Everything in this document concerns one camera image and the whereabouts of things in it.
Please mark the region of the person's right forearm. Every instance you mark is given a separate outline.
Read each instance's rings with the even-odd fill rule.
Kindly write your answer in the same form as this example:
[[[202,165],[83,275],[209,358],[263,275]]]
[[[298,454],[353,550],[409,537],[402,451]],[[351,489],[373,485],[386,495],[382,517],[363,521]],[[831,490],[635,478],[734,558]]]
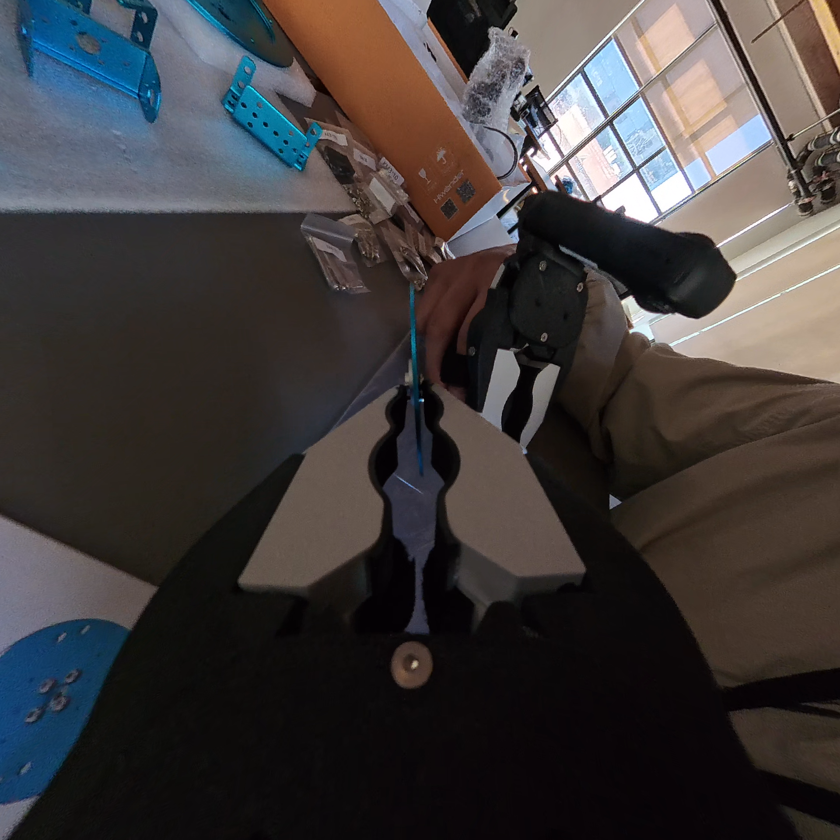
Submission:
[[[703,358],[632,332],[613,285],[586,272],[581,336],[554,402],[625,500],[720,455],[838,480],[838,384]]]

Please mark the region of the grey desk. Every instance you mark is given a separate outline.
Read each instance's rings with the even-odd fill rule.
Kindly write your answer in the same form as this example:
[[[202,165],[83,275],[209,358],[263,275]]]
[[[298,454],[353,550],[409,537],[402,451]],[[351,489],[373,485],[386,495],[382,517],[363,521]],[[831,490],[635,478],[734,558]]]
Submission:
[[[158,584],[408,333],[389,260],[328,288],[301,214],[3,213],[2,513]]]

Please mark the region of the teal round metal plate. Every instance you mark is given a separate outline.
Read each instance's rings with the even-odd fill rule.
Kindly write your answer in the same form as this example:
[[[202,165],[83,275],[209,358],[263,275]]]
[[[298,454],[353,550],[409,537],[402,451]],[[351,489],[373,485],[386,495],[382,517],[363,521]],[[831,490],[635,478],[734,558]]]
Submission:
[[[423,444],[423,430],[422,430],[422,377],[419,364],[418,352],[418,336],[417,336],[417,317],[416,317],[416,298],[417,298],[417,284],[414,280],[410,280],[408,284],[409,289],[409,326],[410,326],[410,350],[411,360],[409,364],[409,389],[411,392],[413,414],[414,414],[414,428],[415,428],[415,444],[416,444],[416,461],[418,467],[418,474],[424,477],[424,444]]]

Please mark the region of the large window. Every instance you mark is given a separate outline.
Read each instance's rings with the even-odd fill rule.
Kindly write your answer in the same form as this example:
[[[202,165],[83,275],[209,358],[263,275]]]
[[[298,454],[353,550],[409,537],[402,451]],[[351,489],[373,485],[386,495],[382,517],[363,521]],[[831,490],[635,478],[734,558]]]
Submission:
[[[646,223],[772,140],[709,2],[640,3],[548,107],[534,163],[574,197]]]

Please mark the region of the person's right hand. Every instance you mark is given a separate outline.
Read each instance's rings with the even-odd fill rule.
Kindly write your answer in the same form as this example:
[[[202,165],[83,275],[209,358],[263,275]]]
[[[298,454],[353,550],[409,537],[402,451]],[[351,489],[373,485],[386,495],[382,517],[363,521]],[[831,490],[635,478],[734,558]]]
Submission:
[[[445,352],[454,344],[458,354],[466,354],[469,325],[483,309],[499,267],[515,251],[514,244],[502,245],[435,266],[416,305],[416,327],[425,340],[426,378],[461,402],[466,401],[466,389],[442,375]]]

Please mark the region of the blue U-shaped bracket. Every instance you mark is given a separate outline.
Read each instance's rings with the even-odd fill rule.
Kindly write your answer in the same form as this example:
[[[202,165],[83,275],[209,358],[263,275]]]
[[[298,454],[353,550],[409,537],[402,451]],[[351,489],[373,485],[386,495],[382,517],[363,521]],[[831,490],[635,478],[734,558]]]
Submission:
[[[222,97],[222,106],[238,126],[264,145],[279,161],[298,172],[304,172],[310,154],[322,137],[322,126],[311,122],[307,131],[299,129],[252,86],[255,74],[255,62],[242,56]]]

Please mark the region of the orange cardboard box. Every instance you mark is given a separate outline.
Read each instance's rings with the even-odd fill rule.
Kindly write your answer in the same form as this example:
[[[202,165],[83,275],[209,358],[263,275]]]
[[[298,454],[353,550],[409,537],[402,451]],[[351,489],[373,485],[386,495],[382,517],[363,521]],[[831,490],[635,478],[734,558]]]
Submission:
[[[451,241],[498,217],[505,188],[457,114],[405,2],[267,5],[329,95],[402,177],[433,234]]]

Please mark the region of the white foam sheet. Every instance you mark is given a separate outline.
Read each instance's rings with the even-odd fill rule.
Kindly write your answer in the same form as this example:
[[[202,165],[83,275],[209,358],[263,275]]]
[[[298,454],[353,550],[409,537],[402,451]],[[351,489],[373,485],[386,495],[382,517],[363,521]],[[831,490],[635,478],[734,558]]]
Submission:
[[[149,123],[135,97],[39,52],[29,77],[17,3],[2,2],[2,209],[350,212],[319,153],[296,171],[225,111],[244,51],[188,2],[152,4],[162,96]]]

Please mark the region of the bag of short silver screws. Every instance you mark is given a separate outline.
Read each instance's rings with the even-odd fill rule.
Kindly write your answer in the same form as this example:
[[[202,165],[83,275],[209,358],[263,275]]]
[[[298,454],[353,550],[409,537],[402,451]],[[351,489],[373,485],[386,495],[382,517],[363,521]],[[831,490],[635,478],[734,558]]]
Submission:
[[[366,266],[378,266],[387,261],[389,256],[387,247],[382,244],[369,219],[360,214],[354,214],[347,217],[344,222],[353,228],[355,244]]]

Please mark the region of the clear plastic bag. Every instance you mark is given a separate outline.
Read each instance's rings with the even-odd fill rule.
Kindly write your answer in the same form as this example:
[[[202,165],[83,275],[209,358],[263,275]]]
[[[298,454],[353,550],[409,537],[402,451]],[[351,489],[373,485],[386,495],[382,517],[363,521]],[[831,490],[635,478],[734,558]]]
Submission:
[[[407,334],[365,383],[334,427],[345,423],[382,394],[402,385],[411,360],[411,337]],[[410,634],[426,635],[429,626],[423,595],[424,569],[434,546],[436,505],[443,480],[432,466],[433,436],[424,413],[421,414],[420,429],[423,468],[419,467],[417,458],[415,414],[412,404],[408,404],[405,426],[397,438],[397,466],[384,483],[384,489],[392,503],[394,535],[405,547],[408,559],[415,563],[415,600],[406,630]]]

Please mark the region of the assembly guide booklet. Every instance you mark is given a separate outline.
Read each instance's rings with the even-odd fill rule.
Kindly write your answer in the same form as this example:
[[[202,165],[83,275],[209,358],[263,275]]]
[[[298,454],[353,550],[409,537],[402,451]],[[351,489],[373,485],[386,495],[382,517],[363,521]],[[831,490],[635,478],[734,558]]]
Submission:
[[[2,838],[67,759],[155,590],[2,518]]]

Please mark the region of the bag of long screws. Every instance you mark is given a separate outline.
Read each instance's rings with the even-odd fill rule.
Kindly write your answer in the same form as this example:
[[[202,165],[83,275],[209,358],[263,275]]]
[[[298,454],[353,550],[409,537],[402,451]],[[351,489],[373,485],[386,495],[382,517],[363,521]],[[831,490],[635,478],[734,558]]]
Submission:
[[[354,230],[351,226],[309,213],[302,219],[300,231],[331,290],[349,295],[369,292],[352,253]]]

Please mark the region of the pile of small parts bags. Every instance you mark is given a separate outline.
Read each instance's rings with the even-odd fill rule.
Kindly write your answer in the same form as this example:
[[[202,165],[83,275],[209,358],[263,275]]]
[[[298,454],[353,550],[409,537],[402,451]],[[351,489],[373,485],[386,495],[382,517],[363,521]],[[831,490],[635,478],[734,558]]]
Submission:
[[[396,170],[372,148],[357,141],[342,124],[320,123],[317,150],[352,202],[354,214],[370,220],[388,259],[418,291],[427,283],[429,270],[446,258],[443,240],[436,237],[411,203]]]

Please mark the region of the person's beige jacket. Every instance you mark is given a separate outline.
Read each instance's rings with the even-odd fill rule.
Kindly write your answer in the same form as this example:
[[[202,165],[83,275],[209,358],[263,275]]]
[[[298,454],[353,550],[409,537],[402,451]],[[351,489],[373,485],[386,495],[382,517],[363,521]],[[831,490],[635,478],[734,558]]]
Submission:
[[[802,838],[838,838],[838,432],[613,450],[618,529],[698,637]]]

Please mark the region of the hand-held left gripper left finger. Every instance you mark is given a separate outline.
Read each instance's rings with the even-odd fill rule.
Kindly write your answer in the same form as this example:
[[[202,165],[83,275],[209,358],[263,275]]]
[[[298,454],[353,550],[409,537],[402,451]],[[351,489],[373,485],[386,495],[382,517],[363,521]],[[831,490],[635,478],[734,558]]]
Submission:
[[[303,455],[238,577],[245,592],[372,594],[375,555],[391,533],[376,458],[404,426],[397,386],[334,428]]]

